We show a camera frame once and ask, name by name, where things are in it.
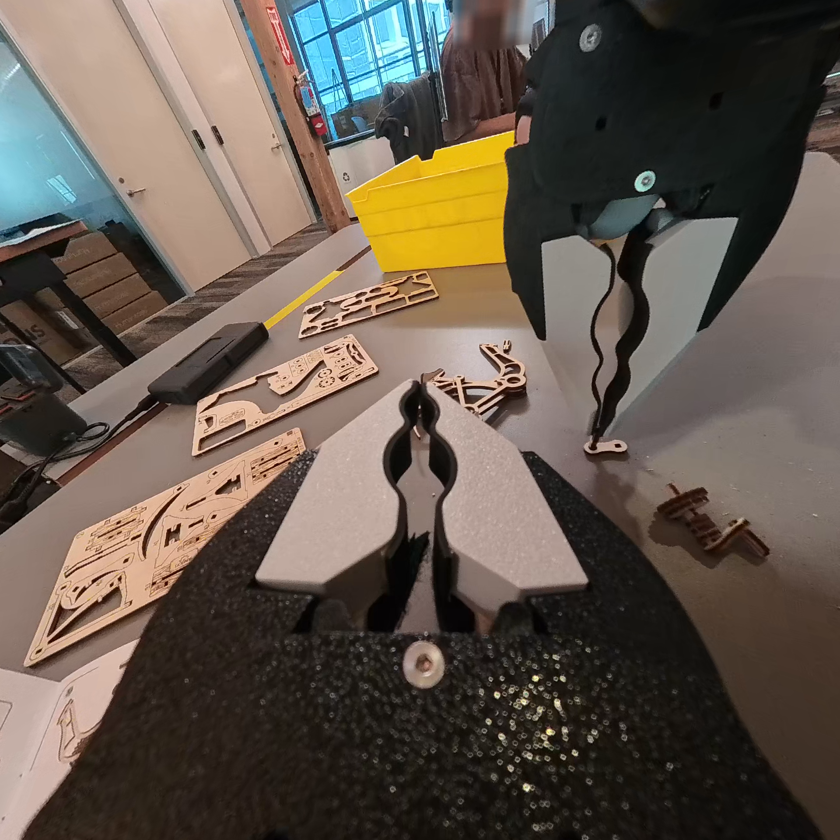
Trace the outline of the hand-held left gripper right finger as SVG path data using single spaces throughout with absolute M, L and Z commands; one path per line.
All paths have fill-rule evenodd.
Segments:
M 432 571 L 441 630 L 470 633 L 507 604 L 583 591 L 587 575 L 517 446 L 430 383 L 423 425 L 442 486 Z

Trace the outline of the wooden gear axle assembly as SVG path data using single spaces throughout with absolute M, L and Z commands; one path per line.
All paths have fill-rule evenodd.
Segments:
M 722 527 L 705 512 L 710 500 L 705 487 L 681 490 L 669 482 L 667 489 L 669 497 L 657 506 L 657 513 L 669 521 L 681 522 L 706 553 L 725 552 L 743 543 L 761 559 L 770 556 L 770 547 L 753 531 L 750 520 L 735 518 Z

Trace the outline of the wooden parts sheet with cutout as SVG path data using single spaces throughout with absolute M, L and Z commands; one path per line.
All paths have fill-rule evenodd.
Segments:
M 196 407 L 192 455 L 197 457 L 379 374 L 352 334 L 202 398 Z

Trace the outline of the black power adapter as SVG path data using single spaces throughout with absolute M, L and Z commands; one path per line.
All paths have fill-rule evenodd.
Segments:
M 216 331 L 187 356 L 148 385 L 157 403 L 196 405 L 265 344 L 263 322 L 230 323 Z

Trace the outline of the yellow tape strip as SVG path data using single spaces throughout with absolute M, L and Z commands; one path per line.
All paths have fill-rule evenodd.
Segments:
M 267 330 L 272 330 L 278 323 L 289 317 L 294 311 L 301 308 L 305 303 L 314 298 L 324 288 L 329 286 L 343 273 L 343 269 L 336 269 L 330 272 L 327 276 L 321 278 L 314 283 L 310 288 L 304 290 L 302 294 L 290 301 L 284 308 L 276 312 L 273 316 L 263 322 L 263 326 Z

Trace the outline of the white recycling bin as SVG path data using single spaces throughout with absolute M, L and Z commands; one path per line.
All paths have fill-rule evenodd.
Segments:
M 377 138 L 374 133 L 330 143 L 326 151 L 343 195 L 395 165 L 389 140 Z

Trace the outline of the large grid window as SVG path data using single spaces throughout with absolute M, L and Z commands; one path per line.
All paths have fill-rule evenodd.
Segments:
M 330 111 L 431 71 L 449 26 L 443 1 L 294 1 L 287 11 L 313 86 Z

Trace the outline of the black desktop device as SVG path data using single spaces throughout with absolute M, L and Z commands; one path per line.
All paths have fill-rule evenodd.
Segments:
M 3 343 L 1 369 L 2 440 L 46 457 L 86 433 L 88 423 L 57 396 L 62 376 L 39 350 Z

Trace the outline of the stack of cardboard boxes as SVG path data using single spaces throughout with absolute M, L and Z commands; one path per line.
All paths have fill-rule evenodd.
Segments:
M 66 275 L 68 287 L 117 336 L 168 304 L 103 233 L 73 237 L 52 260 Z M 58 365 L 99 345 L 51 290 L 2 308 L 1 337 L 2 343 L 35 347 Z

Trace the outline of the red fire extinguisher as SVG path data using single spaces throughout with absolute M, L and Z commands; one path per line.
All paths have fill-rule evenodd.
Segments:
M 309 123 L 312 135 L 325 141 L 329 128 L 322 113 L 317 92 L 309 78 L 308 70 L 301 70 L 295 76 L 295 93 L 299 106 Z

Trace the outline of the white door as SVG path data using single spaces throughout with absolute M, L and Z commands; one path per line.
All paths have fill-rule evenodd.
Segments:
M 256 254 L 204 120 L 166 79 L 127 2 L 4 1 L 2 30 L 188 293 Z
M 224 151 L 269 246 L 312 222 L 285 134 L 236 6 L 223 1 L 152 1 L 163 33 Z

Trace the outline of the glass partition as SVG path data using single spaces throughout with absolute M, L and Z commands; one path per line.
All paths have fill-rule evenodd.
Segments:
M 82 222 L 125 254 L 154 291 L 186 296 L 142 226 L 1 34 L 1 242 Z

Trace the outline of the wooden model frame assembly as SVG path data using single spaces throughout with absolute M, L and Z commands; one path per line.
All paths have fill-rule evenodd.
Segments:
M 477 380 L 437 369 L 422 374 L 421 383 L 435 386 L 467 412 L 485 419 L 505 402 L 524 397 L 528 377 L 525 364 L 515 359 L 511 352 L 504 354 L 500 344 L 483 343 L 479 350 L 495 368 L 492 378 Z

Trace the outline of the empty wooden sheet frame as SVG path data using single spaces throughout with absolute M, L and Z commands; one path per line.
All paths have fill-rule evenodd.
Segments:
M 439 298 L 432 277 L 426 271 L 384 280 L 346 295 L 324 299 L 302 311 L 300 340 L 334 330 L 347 329 L 363 321 L 383 317 Z

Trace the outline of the wooden post with red signs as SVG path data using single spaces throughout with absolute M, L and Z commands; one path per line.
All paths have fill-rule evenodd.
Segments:
M 273 1 L 242 1 L 241 6 L 322 221 L 332 235 L 336 234 L 350 226 L 350 217 L 324 142 L 303 108 L 299 92 L 301 71 L 292 54 L 291 42 L 281 22 L 277 4 Z

